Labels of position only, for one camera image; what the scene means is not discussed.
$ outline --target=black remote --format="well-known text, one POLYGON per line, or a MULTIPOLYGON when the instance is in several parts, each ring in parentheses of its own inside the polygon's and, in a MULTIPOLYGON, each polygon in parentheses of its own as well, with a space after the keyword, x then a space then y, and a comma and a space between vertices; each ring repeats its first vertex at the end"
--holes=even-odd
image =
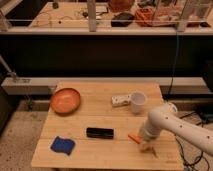
POLYGON ((86 134, 90 138, 113 139, 114 130, 107 128, 87 128, 86 134))

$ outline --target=metal pole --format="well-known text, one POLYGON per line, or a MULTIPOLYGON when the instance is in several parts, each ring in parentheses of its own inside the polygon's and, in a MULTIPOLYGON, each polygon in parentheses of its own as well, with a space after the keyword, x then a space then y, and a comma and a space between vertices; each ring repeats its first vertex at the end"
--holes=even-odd
POLYGON ((89 21, 89 31, 96 31, 96 8, 95 0, 87 0, 87 9, 88 9, 88 21, 89 21))
POLYGON ((197 3, 197 0, 188 0, 186 2, 182 15, 181 15, 181 18, 180 18, 180 22, 177 27, 177 30, 179 32, 185 31, 187 24, 188 24, 189 16, 192 14, 196 3, 197 3))
POLYGON ((13 78, 13 81, 18 82, 20 78, 18 77, 18 75, 14 71, 12 71, 10 69, 10 67, 8 66, 8 64, 6 63, 6 61, 4 60, 4 58, 1 55, 0 55, 0 63, 2 63, 4 68, 7 70, 8 75, 10 75, 13 78))

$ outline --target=power strip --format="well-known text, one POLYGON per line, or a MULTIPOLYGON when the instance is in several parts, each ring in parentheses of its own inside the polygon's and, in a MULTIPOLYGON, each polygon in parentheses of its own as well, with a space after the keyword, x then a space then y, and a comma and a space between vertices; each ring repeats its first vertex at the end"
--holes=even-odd
POLYGON ((112 96, 112 106, 119 107, 119 106, 126 106, 130 104, 130 97, 131 95, 117 95, 112 96))

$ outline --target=wooden table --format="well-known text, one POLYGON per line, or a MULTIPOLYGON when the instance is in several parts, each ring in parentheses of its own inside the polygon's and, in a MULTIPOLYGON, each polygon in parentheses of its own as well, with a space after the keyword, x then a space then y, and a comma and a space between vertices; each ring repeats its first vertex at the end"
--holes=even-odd
POLYGON ((153 153, 141 153, 138 144, 128 138, 137 134, 147 112, 163 99, 158 84, 125 82, 61 82, 57 90, 77 89, 82 97, 80 108, 67 117, 60 117, 49 109, 33 159, 33 167, 125 169, 125 170, 183 170, 174 135, 162 131, 154 142, 153 153), (130 106, 113 108, 113 95, 140 91, 148 100, 140 114, 134 115, 130 106), (87 127, 113 128, 113 140, 86 137, 87 127), (51 151, 56 136, 71 138, 76 146, 70 156, 51 151))
MULTIPOLYGON (((108 6, 107 3, 96 3, 96 6, 100 5, 108 6)), ((52 8, 52 2, 47 2, 29 27, 88 28, 88 20, 83 17, 83 12, 87 12, 87 3, 85 2, 59 2, 57 9, 52 8)), ((101 20, 97 21, 97 27, 111 28, 111 19, 117 14, 119 13, 108 10, 108 13, 102 14, 101 20)), ((133 21, 128 28, 141 27, 133 21)))

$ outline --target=white mug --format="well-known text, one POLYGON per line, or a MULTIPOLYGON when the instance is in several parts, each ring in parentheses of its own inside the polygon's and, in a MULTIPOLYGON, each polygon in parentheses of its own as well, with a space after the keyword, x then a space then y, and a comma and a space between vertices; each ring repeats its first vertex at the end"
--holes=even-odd
POLYGON ((147 97, 140 92, 133 92, 130 97, 130 107, 132 113, 138 114, 142 110, 142 106, 146 103, 147 97))

